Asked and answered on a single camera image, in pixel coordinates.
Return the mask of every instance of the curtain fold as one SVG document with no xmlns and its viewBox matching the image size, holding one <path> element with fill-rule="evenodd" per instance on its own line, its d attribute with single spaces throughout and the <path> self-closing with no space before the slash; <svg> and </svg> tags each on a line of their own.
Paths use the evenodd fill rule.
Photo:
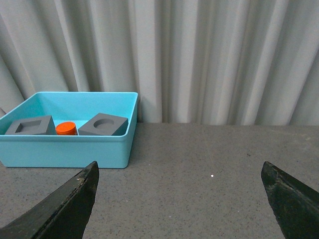
<svg viewBox="0 0 319 239">
<path fill-rule="evenodd" d="M 319 124 L 319 1 L 0 0 L 0 108 L 138 92 L 139 121 Z"/>
</svg>

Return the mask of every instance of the gray foam block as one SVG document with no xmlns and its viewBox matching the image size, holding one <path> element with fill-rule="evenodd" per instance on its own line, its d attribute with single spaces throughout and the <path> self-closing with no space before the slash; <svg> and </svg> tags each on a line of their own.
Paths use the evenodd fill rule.
<svg viewBox="0 0 319 239">
<path fill-rule="evenodd" d="M 56 135 L 52 116 L 19 119 L 12 122 L 6 135 Z"/>
<path fill-rule="evenodd" d="M 79 135 L 123 135 L 128 127 L 128 118 L 98 113 L 78 129 Z"/>
</svg>

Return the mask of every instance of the gray table surface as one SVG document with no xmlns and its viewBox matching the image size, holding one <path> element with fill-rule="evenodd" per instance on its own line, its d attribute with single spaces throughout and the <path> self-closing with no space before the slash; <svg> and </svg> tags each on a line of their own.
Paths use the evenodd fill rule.
<svg viewBox="0 0 319 239">
<path fill-rule="evenodd" d="M 139 123 L 129 166 L 100 169 L 83 238 L 283 239 L 264 161 L 318 191 L 319 127 Z M 0 164 L 0 228 L 78 171 Z"/>
</svg>

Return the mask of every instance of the light blue plastic bin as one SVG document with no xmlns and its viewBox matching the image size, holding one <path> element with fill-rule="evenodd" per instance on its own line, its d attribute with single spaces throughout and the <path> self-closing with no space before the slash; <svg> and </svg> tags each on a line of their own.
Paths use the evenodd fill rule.
<svg viewBox="0 0 319 239">
<path fill-rule="evenodd" d="M 137 120 L 134 92 L 38 92 L 0 118 L 0 161 L 6 167 L 100 168 L 129 163 Z M 97 113 L 129 119 L 122 136 L 4 135 L 14 120 L 52 115 L 55 126 L 73 121 L 81 127 Z"/>
</svg>

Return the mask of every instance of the orange cap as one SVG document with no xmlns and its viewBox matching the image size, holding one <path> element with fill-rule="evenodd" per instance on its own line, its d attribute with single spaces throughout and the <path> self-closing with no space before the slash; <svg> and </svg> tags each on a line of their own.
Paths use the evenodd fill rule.
<svg viewBox="0 0 319 239">
<path fill-rule="evenodd" d="M 59 124 L 55 130 L 58 135 L 75 135 L 76 126 L 73 122 L 63 122 Z"/>
</svg>

